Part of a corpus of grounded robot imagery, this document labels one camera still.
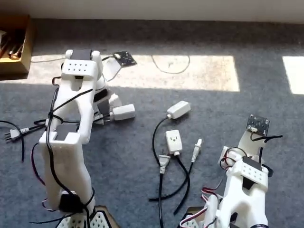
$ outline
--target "white bracket with holes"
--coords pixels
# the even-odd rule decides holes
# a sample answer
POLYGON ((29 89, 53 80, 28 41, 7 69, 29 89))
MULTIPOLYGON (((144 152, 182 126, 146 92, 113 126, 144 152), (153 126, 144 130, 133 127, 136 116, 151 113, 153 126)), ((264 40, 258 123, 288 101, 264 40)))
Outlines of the white bracket with holes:
POLYGON ((260 171, 243 162, 241 175, 255 182, 256 184, 259 184, 261 188, 265 190, 268 189, 268 173, 260 171))
MULTIPOLYGON (((73 215, 63 219, 56 228, 84 228, 86 224, 86 216, 73 215)), ((103 212, 98 211, 90 222, 91 228, 110 228, 103 212)))
POLYGON ((268 190, 268 170, 262 171, 238 160, 226 172, 227 181, 223 200, 216 213, 216 227, 229 227, 231 215, 238 213, 234 225, 252 227, 268 225, 265 215, 265 195, 268 190), (250 189, 243 187, 244 178, 254 182, 250 189))
POLYGON ((184 224, 185 227, 189 228, 199 228, 199 225, 197 224, 195 219, 192 219, 184 224))

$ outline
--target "black cable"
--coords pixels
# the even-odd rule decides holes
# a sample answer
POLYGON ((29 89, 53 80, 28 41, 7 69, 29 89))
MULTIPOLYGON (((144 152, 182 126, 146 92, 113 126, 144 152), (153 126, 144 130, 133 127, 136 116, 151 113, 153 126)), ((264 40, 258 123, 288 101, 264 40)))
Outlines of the black cable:
POLYGON ((52 219, 52 220, 48 220, 48 221, 42 221, 42 222, 32 222, 32 221, 29 221, 29 223, 33 223, 33 224, 45 224, 45 223, 51 223, 51 222, 58 222, 60 220, 66 219, 66 218, 68 218, 70 216, 73 216, 75 214, 76 213, 72 213, 72 214, 69 214, 69 215, 62 216, 60 218, 56 218, 56 219, 52 219))
POLYGON ((161 228, 163 228, 163 220, 162 220, 162 178, 163 178, 163 174, 160 173, 160 185, 159 185, 159 189, 158 189, 158 215, 160 218, 160 226, 161 228))
POLYGON ((24 146, 24 137, 23 137, 21 129, 17 125, 15 125, 14 123, 9 122, 9 121, 0 120, 0 123, 10 124, 18 130, 18 132, 20 134, 20 138, 21 138, 21 161, 24 162, 25 146, 24 146))
POLYGON ((211 226, 213 223, 215 223, 216 220, 217 220, 217 218, 213 219, 213 221, 210 222, 207 226, 205 226, 205 228, 208 228, 209 226, 211 226))
POLYGON ((273 136, 262 136, 262 137, 253 139, 252 135, 253 135, 253 133, 250 136, 251 141, 255 142, 255 141, 260 141, 260 140, 265 139, 265 141, 264 141, 265 143, 268 142, 271 139, 277 139, 277 138, 282 138, 283 137, 282 135, 273 135, 273 136))
POLYGON ((78 97, 84 95, 84 94, 87 94, 87 93, 90 93, 92 92, 93 89, 89 89, 89 90, 86 90, 86 91, 83 91, 79 94, 77 94, 76 96, 73 96, 71 99, 68 99, 67 101, 65 101, 64 103, 62 103, 61 105, 57 106, 53 111, 52 113, 54 113, 55 111, 57 111, 59 108, 61 108, 62 106, 65 106, 66 104, 70 103, 71 101, 74 101, 75 99, 77 99, 78 97))
MULTIPOLYGON (((190 168, 188 170, 188 173, 190 175, 191 171, 192 171, 192 167, 193 167, 193 162, 191 162, 190 168)), ((175 196, 178 192, 180 192, 180 190, 185 186, 185 184, 187 183, 187 177, 185 177, 183 183, 172 193, 168 194, 168 195, 163 195, 161 197, 162 200, 166 200, 171 198, 172 196, 175 196)), ((155 202, 158 201, 158 197, 154 197, 154 198, 149 198, 150 202, 155 202)))
POLYGON ((47 144, 47 150, 48 150, 48 153, 49 153, 49 159, 50 159, 50 169, 51 169, 51 173, 52 173, 52 176, 54 178, 54 180, 56 181, 56 183, 63 189, 65 190, 69 195, 73 195, 73 193, 59 180, 58 176, 56 175, 56 171, 55 171, 55 167, 54 167, 54 153, 53 153, 53 150, 52 150, 52 147, 51 147, 51 144, 49 142, 49 134, 50 134, 50 127, 51 127, 51 124, 52 124, 52 120, 53 120, 53 115, 52 113, 54 112, 53 109, 54 109, 54 104, 55 104, 55 101, 57 99, 57 95, 58 95, 58 90, 59 90, 59 87, 57 87, 55 89, 55 92, 54 92, 54 95, 53 95, 53 100, 52 100, 52 103, 51 103, 51 108, 50 108, 50 114, 49 114, 49 120, 48 120, 48 125, 47 125, 47 136, 46 136, 46 144, 47 144))
POLYGON ((186 189, 186 192, 184 194, 184 197, 181 199, 179 205, 177 206, 177 208, 175 209, 174 211, 174 215, 176 215, 179 210, 181 209, 182 205, 185 203, 187 197, 188 197, 188 194, 189 194, 189 190, 190 190, 190 176, 189 176, 189 173, 187 171, 187 169, 185 168, 185 166, 183 165, 183 163, 181 162, 180 158, 178 156, 176 156, 176 159, 179 163, 179 165, 182 167, 182 169, 184 170, 185 174, 186 174, 186 177, 187 177, 187 189, 186 189))
POLYGON ((115 58, 115 57, 113 55, 112 56, 107 56, 107 57, 104 57, 101 61, 105 61, 105 60, 107 60, 109 58, 115 58))
POLYGON ((258 163, 262 163, 262 153, 263 153, 263 147, 260 148, 260 153, 259 153, 259 156, 258 156, 258 163))
MULTIPOLYGON (((255 142, 255 141, 265 139, 264 143, 267 143, 269 140, 272 140, 272 139, 277 139, 277 138, 282 138, 283 137, 282 135, 274 135, 274 136, 262 136, 262 137, 259 137, 259 138, 252 139, 252 135, 253 135, 253 133, 250 136, 251 141, 255 142)), ((259 153, 259 157, 258 157, 258 162, 260 164, 262 163, 262 153, 263 153, 263 147, 260 148, 260 153, 259 153)))
POLYGON ((154 154, 154 157, 155 157, 155 160, 158 164, 158 166, 160 166, 160 161, 158 160, 158 157, 157 157, 157 154, 156 154, 156 151, 155 151, 155 145, 154 145, 154 141, 155 141, 155 135, 156 135, 156 131, 158 129, 158 127, 161 125, 162 122, 164 122, 166 119, 168 119, 168 117, 166 118, 163 118, 157 125, 156 125, 156 128, 153 132, 153 136, 152 136, 152 151, 153 151, 153 154, 154 154))

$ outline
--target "grey carpet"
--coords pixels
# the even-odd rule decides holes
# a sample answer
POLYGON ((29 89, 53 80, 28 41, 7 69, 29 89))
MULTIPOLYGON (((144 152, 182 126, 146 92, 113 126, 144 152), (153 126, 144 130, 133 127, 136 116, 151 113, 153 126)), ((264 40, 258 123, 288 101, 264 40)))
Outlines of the grey carpet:
MULTIPOLYGON (((222 176, 217 165, 222 147, 237 145, 251 113, 271 120, 269 134, 284 135, 283 139, 270 141, 264 150, 264 159, 275 171, 266 196, 269 227, 303 226, 304 97, 291 93, 282 56, 303 55, 304 26, 99 20, 36 20, 35 23, 38 33, 33 61, 48 59, 45 55, 61 55, 68 48, 91 48, 105 55, 129 50, 137 55, 139 65, 122 70, 110 84, 125 104, 134 103, 136 119, 94 127, 90 143, 83 146, 86 166, 96 189, 96 202, 106 205, 121 227, 159 227, 157 203, 147 201, 148 197, 157 195, 159 178, 151 151, 152 132, 166 109, 182 99, 191 102, 192 111, 186 118, 167 121, 161 126, 156 137, 157 151, 166 149, 164 132, 179 129, 184 147, 182 161, 189 167, 194 143, 199 137, 205 143, 193 167, 185 206, 173 216, 183 191, 163 202, 165 227, 176 227, 187 207, 202 205, 201 187, 215 186, 222 176), (162 73, 149 55, 233 56, 239 91, 204 89, 204 77, 210 76, 209 83, 217 84, 216 76, 209 75, 210 69, 194 76, 193 68, 182 75, 162 73)), ((54 91, 50 79, 60 74, 60 63, 32 63, 27 80, 2 81, 1 119, 26 127, 45 118, 54 91)), ((190 67, 204 64, 202 60, 190 63, 190 67)), ((0 134, 7 130, 0 128, 0 134)), ((59 216, 41 207, 45 191, 30 165, 30 149, 40 135, 38 132, 26 137, 24 164, 20 162, 19 143, 1 143, 0 227, 55 226, 28 223, 59 216)), ((38 152, 36 160, 42 172, 38 152)), ((171 192, 182 180, 182 171, 171 161, 163 192, 171 192)))

